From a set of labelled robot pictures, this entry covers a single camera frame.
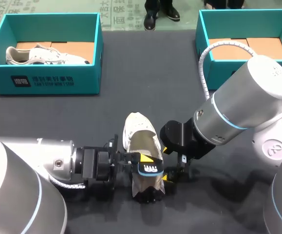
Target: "shoe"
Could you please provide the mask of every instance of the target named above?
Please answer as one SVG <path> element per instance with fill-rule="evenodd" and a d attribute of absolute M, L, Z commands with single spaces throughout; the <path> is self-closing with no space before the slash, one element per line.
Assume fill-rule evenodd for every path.
<path fill-rule="evenodd" d="M 148 11 L 144 19 L 144 29 L 153 31 L 156 28 L 156 15 L 155 11 Z"/>
<path fill-rule="evenodd" d="M 12 46 L 6 49 L 6 62 L 11 65 L 27 64 L 90 64 L 76 55 L 60 53 L 54 48 L 37 44 L 30 50 L 18 50 Z"/>
<path fill-rule="evenodd" d="M 128 153 L 139 152 L 163 160 L 161 146 L 151 122 L 141 113 L 131 113 L 123 130 L 123 147 Z M 155 202 L 165 194 L 163 175 L 132 174 L 132 196 L 139 202 Z"/>
<path fill-rule="evenodd" d="M 215 10 L 215 8 L 212 5 L 210 5 L 209 3 L 206 3 L 205 9 L 206 10 Z"/>
<path fill-rule="evenodd" d="M 179 12 L 172 5 L 170 7 L 163 8 L 163 12 L 172 21 L 178 22 L 181 19 Z"/>

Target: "floor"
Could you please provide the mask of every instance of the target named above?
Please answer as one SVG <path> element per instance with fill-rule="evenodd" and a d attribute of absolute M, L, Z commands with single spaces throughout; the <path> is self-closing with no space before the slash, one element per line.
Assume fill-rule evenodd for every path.
<path fill-rule="evenodd" d="M 145 0 L 0 0 L 0 21 L 6 13 L 100 12 L 103 30 L 144 30 Z M 161 16 L 157 30 L 194 29 L 202 0 L 174 0 L 180 22 Z M 282 0 L 246 0 L 246 8 L 282 8 Z"/>

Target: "cardboard insert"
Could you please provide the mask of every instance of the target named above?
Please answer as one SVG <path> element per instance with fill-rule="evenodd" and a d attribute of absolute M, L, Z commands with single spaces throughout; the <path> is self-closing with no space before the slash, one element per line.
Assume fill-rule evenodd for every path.
<path fill-rule="evenodd" d="M 236 40 L 251 47 L 258 55 L 266 55 L 272 59 L 282 59 L 282 42 L 279 38 L 246 38 L 246 39 L 209 39 L 213 44 L 221 40 Z M 238 60 L 250 59 L 251 55 L 245 50 L 235 46 L 220 46 L 212 50 L 213 58 L 216 60 Z"/>
<path fill-rule="evenodd" d="M 45 47 L 55 48 L 61 53 L 80 56 L 89 61 L 90 64 L 93 63 L 94 42 L 18 42 L 16 48 L 30 50 L 34 48 L 37 43 Z"/>

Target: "white sneaker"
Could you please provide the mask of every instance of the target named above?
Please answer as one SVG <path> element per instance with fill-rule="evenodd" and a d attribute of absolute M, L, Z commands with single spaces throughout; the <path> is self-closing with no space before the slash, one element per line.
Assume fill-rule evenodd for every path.
<path fill-rule="evenodd" d="M 60 53 L 54 48 L 37 44 L 30 50 L 18 50 L 12 46 L 6 49 L 6 62 L 11 65 L 26 64 L 90 64 L 76 55 Z"/>
<path fill-rule="evenodd" d="M 123 147 L 128 153 L 139 152 L 163 160 L 157 133 L 151 122 L 139 112 L 131 113 L 127 117 L 122 140 Z M 144 192 L 148 187 L 153 187 L 165 193 L 162 180 L 163 175 L 145 177 L 133 173 L 132 177 L 133 197 L 135 197 L 138 192 Z"/>

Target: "yellow tag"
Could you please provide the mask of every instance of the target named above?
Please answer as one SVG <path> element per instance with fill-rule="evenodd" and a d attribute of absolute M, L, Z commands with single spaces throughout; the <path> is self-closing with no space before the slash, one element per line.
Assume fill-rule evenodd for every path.
<path fill-rule="evenodd" d="M 141 154 L 140 162 L 154 162 L 154 161 L 150 159 L 149 157 L 145 156 L 144 154 Z"/>

